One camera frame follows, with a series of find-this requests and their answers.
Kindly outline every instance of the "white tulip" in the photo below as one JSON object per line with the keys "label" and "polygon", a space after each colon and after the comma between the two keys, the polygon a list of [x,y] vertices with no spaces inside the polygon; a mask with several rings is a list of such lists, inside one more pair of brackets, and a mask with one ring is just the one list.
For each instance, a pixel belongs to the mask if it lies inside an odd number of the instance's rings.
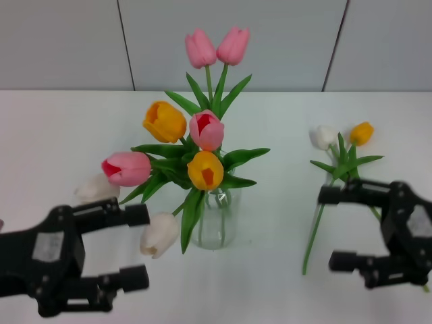
{"label": "white tulip", "polygon": [[107,176],[103,173],[89,179],[75,190],[75,196],[82,204],[113,197],[119,198],[119,195],[120,186],[110,184]]}
{"label": "white tulip", "polygon": [[321,150],[328,150],[330,144],[335,144],[338,139],[338,131],[333,127],[320,125],[317,128],[317,145]]}
{"label": "white tulip", "polygon": [[141,235],[140,249],[143,255],[159,258],[180,234],[180,225],[173,214],[157,213],[151,217],[150,225],[144,227]]}

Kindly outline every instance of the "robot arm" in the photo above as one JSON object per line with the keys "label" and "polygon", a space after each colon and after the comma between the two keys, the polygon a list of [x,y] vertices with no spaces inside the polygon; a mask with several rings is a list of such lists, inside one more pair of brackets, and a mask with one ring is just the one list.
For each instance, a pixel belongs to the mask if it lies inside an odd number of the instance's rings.
{"label": "robot arm", "polygon": [[[34,228],[0,234],[0,297],[27,294],[38,302],[42,317],[61,312],[109,312],[119,289],[148,288],[146,267],[81,277],[85,258],[82,234],[149,223],[145,205],[123,211],[112,198],[79,207],[58,206]],[[71,299],[82,302],[70,304]]]}
{"label": "robot arm", "polygon": [[322,187],[318,202],[382,208],[381,234],[390,255],[375,257],[334,251],[329,261],[331,271],[351,273],[358,269],[369,289],[427,283],[432,269],[432,203],[418,197],[407,184],[349,180],[342,190]]}

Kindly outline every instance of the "small tulip bunch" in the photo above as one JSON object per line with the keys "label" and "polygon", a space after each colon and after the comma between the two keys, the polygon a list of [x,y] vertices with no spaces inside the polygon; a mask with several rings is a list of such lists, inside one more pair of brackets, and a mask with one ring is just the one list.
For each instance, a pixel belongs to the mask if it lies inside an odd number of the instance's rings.
{"label": "small tulip bunch", "polygon": [[[376,161],[382,159],[381,155],[371,155],[367,157],[357,158],[356,147],[360,145],[366,144],[372,137],[373,127],[370,123],[364,122],[360,125],[354,127],[350,133],[350,142],[351,147],[347,151],[345,148],[345,142],[343,136],[338,133],[334,128],[330,126],[318,126],[316,131],[316,142],[320,149],[324,151],[331,150],[333,156],[336,160],[336,166],[327,165],[322,162],[313,161],[310,162],[313,165],[327,171],[331,174],[331,182],[330,186],[332,186],[336,180],[341,179],[343,182],[346,182],[348,178],[359,178],[358,174],[358,166],[370,163],[372,161]],[[339,150],[336,149],[335,144],[339,143]],[[374,216],[380,220],[381,215],[375,209],[375,207],[369,207],[373,212]],[[306,249],[306,254],[303,259],[303,268],[302,273],[306,275],[309,255],[311,254],[312,245],[317,235],[318,225],[321,220],[321,216],[323,214],[324,205],[321,205],[321,208],[318,212],[317,221],[314,224],[314,228],[312,231],[312,235],[310,237],[308,247]]]}
{"label": "small tulip bunch", "polygon": [[[229,65],[237,65],[243,59],[249,40],[249,30],[233,27],[217,50],[202,30],[195,30],[185,39],[186,52],[191,65],[205,68],[208,97],[202,92],[190,74],[186,78],[198,104],[172,91],[167,96],[192,116],[189,135],[182,112],[166,101],[153,103],[142,123],[154,138],[162,143],[132,147],[132,152],[115,153],[102,162],[103,173],[97,175],[76,191],[76,196],[89,203],[109,196],[119,196],[120,186],[137,186],[121,203],[142,195],[145,203],[158,189],[169,182],[177,184],[189,193],[184,202],[171,214],[159,213],[151,218],[141,237],[141,252],[159,258],[176,240],[181,232],[182,252],[185,253],[192,230],[203,215],[205,196],[208,191],[243,188],[255,181],[237,178],[233,168],[269,152],[268,148],[236,150],[222,156],[224,125],[221,123],[228,107],[248,84],[252,75],[240,81],[222,99]],[[219,83],[213,92],[210,65],[217,59],[224,63]],[[181,229],[175,216],[183,210]]]}

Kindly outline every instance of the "white label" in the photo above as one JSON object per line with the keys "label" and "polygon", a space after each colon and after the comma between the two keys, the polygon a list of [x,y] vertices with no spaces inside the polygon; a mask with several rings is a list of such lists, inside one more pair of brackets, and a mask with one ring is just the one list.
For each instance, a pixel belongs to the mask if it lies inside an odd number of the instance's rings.
{"label": "white label", "polygon": [[413,238],[432,238],[432,223],[423,206],[417,205],[406,222]]}
{"label": "white label", "polygon": [[32,258],[42,262],[58,261],[64,236],[64,232],[38,233]]}

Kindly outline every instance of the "tulip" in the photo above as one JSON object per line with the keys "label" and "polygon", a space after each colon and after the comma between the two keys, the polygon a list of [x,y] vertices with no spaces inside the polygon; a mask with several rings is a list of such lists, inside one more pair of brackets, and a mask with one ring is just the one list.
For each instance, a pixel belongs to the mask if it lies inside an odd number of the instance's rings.
{"label": "tulip", "polygon": [[196,29],[192,36],[187,34],[184,42],[190,64],[194,68],[200,69],[203,66],[212,65],[216,62],[215,47],[201,29]]}
{"label": "tulip", "polygon": [[143,184],[150,176],[150,159],[141,152],[114,153],[102,162],[108,181],[123,187]]}
{"label": "tulip", "polygon": [[237,26],[234,26],[217,48],[217,58],[226,64],[239,64],[246,52],[249,36],[249,28],[240,30]]}
{"label": "tulip", "polygon": [[186,133],[186,118],[166,101],[157,101],[148,108],[142,125],[162,143],[176,143]]}
{"label": "tulip", "polygon": [[119,198],[120,186],[111,184],[105,174],[100,173],[75,190],[75,196],[82,204],[93,203],[112,197]]}
{"label": "tulip", "polygon": [[189,122],[190,137],[204,151],[215,151],[223,140],[223,124],[210,110],[196,113]]}
{"label": "tulip", "polygon": [[330,126],[320,125],[317,128],[317,145],[321,150],[328,150],[331,144],[338,139],[338,131]]}
{"label": "tulip", "polygon": [[143,255],[159,258],[180,234],[180,226],[170,213],[158,213],[151,218],[150,225],[144,227],[141,235],[140,249]]}
{"label": "tulip", "polygon": [[212,152],[201,151],[189,162],[188,175],[197,189],[214,190],[222,182],[223,166]]}
{"label": "tulip", "polygon": [[373,127],[372,125],[365,121],[360,125],[354,127],[351,131],[350,142],[356,143],[357,146],[366,144],[372,137]]}

